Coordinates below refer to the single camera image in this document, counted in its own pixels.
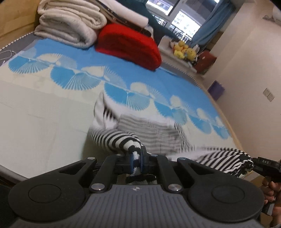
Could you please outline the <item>person right hand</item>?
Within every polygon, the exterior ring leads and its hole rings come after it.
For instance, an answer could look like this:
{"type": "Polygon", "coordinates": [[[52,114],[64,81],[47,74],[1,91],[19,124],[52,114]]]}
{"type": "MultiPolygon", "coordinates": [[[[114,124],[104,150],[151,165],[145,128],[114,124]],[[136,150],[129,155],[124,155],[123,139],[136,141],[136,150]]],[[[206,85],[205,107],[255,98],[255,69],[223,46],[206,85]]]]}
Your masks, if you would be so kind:
{"type": "Polygon", "coordinates": [[[270,227],[280,227],[280,183],[272,182],[270,177],[265,177],[261,189],[264,193],[264,204],[275,201],[270,227]]]}

